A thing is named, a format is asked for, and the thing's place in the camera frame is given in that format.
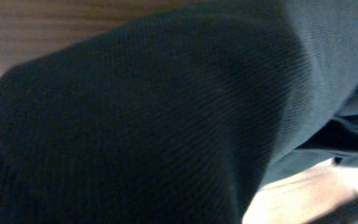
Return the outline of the black polo shirt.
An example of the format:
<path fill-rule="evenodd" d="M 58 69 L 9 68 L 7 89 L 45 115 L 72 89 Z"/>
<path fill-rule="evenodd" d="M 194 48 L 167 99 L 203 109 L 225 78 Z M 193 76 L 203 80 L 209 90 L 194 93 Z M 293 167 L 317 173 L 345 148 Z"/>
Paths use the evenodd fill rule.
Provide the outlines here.
<path fill-rule="evenodd" d="M 358 167 L 358 1 L 211 1 L 0 78 L 0 223 L 240 223 Z"/>

